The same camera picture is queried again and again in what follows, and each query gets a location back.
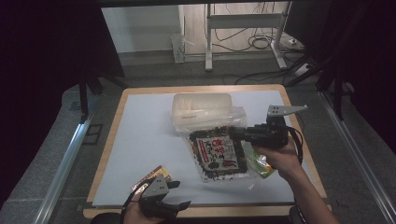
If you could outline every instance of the human hand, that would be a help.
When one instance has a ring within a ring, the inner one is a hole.
[[[253,146],[253,148],[259,154],[266,156],[268,163],[275,167],[279,171],[279,175],[286,180],[293,177],[296,172],[303,171],[291,137],[288,139],[288,144],[279,149],[258,146]]]
[[[123,224],[157,224],[163,221],[158,217],[145,217],[140,210],[139,199],[142,192],[137,193],[129,203],[125,211]]]

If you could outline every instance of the wall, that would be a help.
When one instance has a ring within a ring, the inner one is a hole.
[[[111,7],[102,12],[117,53],[169,50],[170,36],[182,31],[180,7]]]

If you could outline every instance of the black curtain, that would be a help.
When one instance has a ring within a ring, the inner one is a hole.
[[[99,6],[2,1],[0,6],[1,203],[47,136],[65,90],[82,72],[123,76]]]
[[[314,56],[323,61],[332,54],[361,2],[368,3],[368,7],[338,58],[343,65],[341,77],[354,88],[354,106],[396,153],[392,131],[396,126],[396,1],[333,0],[321,48]]]

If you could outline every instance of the metal frame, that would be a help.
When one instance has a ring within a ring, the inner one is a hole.
[[[354,141],[352,135],[349,133],[349,130],[347,129],[345,123],[341,121],[332,110],[332,100],[329,98],[329,95],[320,92],[319,96],[321,97],[322,102],[325,105],[327,112],[329,113],[332,122],[334,123],[335,128],[341,134],[341,137],[346,144],[346,148],[350,156],[358,167],[358,170],[360,171],[361,176],[366,183],[368,189],[373,194],[379,209],[387,220],[387,223],[396,223],[396,209],[392,203],[391,198],[388,196],[387,192],[384,190],[384,187],[379,182],[379,180],[375,177],[374,172],[370,168],[367,160],[364,159],[361,150]]]
[[[90,111],[91,113],[88,117],[81,122],[73,135],[72,140],[70,141],[69,147],[64,153],[64,158],[59,165],[58,171],[55,174],[55,177],[52,179],[52,182],[49,186],[49,190],[43,200],[43,203],[40,205],[37,215],[35,216],[35,220],[33,223],[48,223],[50,220],[50,216],[55,207],[55,204],[58,202],[59,196],[61,195],[62,189],[64,188],[64,183],[70,173],[70,170],[73,166],[74,160],[78,154],[78,150],[82,144],[82,140],[84,139],[85,133],[88,130],[88,127],[91,124],[92,115],[96,108],[96,105],[99,101],[99,96],[94,95],[92,101],[90,103]]]
[[[286,63],[279,50],[279,41],[285,28],[291,2],[288,2],[282,13],[272,14],[239,14],[239,15],[211,15],[210,6],[206,7],[206,51],[205,70],[213,70],[212,52],[212,29],[234,28],[269,28],[277,27],[275,40],[271,43],[271,49],[276,57],[280,69],[286,69]]]

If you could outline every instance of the snack bag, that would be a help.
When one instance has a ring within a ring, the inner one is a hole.
[[[249,142],[243,142],[243,148],[247,158],[247,165],[263,178],[274,173],[275,169],[266,161],[266,157],[257,153]]]
[[[252,177],[241,141],[228,134],[231,126],[247,126],[246,113],[228,93],[177,94],[172,120],[205,182]]]

